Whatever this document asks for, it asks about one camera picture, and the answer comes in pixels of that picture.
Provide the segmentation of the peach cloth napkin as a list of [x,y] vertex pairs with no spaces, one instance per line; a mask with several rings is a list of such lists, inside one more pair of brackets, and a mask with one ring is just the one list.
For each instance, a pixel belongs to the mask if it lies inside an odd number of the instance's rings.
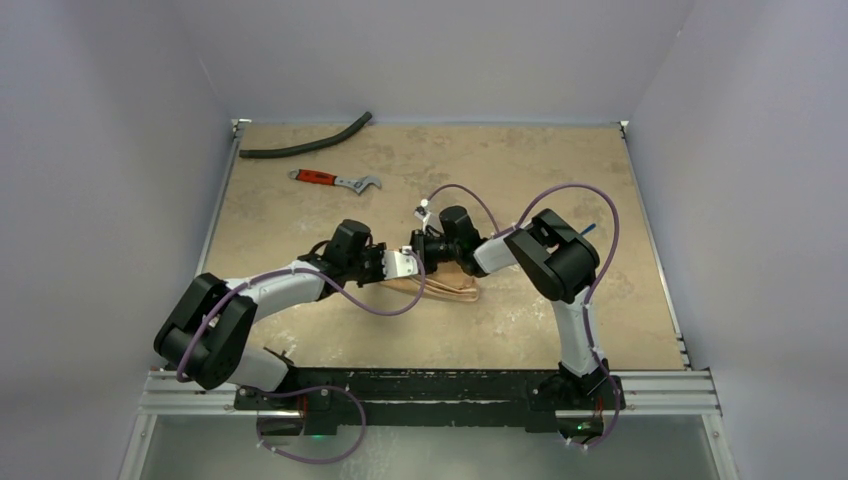
[[419,259],[420,274],[393,280],[384,280],[381,286],[390,290],[415,296],[423,289],[424,298],[459,303],[476,302],[480,297],[480,287],[475,277],[464,273],[457,264],[447,263],[439,266],[430,275],[424,272]]

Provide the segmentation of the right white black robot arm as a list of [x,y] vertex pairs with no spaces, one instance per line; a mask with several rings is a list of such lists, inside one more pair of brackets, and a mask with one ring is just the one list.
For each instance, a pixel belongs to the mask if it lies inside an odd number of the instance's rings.
[[519,267],[554,311],[561,358],[550,383],[561,384],[564,399],[573,406],[584,407],[596,399],[606,381],[607,365],[590,338],[593,319],[587,300],[600,264],[594,246],[550,209],[522,227],[492,237],[481,236],[461,206],[442,210],[438,220],[440,228],[427,226],[411,233],[411,248],[426,273],[450,262],[476,278]]

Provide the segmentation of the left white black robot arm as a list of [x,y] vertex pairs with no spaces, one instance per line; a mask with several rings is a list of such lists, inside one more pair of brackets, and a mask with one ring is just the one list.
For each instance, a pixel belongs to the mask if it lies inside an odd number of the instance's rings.
[[285,309],[321,301],[343,290],[386,277],[385,243],[363,223],[346,219],[332,237],[289,265],[247,279],[195,277],[157,333],[154,351],[178,370],[183,382],[211,390],[233,383],[259,390],[272,408],[297,399],[298,382],[282,354],[249,346],[260,320]]

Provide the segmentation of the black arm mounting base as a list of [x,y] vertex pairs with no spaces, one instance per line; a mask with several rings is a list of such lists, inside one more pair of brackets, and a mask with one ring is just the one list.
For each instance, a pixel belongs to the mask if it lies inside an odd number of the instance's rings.
[[597,438],[626,405],[622,382],[585,396],[553,369],[296,367],[273,391],[239,387],[235,406],[270,418],[270,435],[334,435],[341,426],[512,427]]

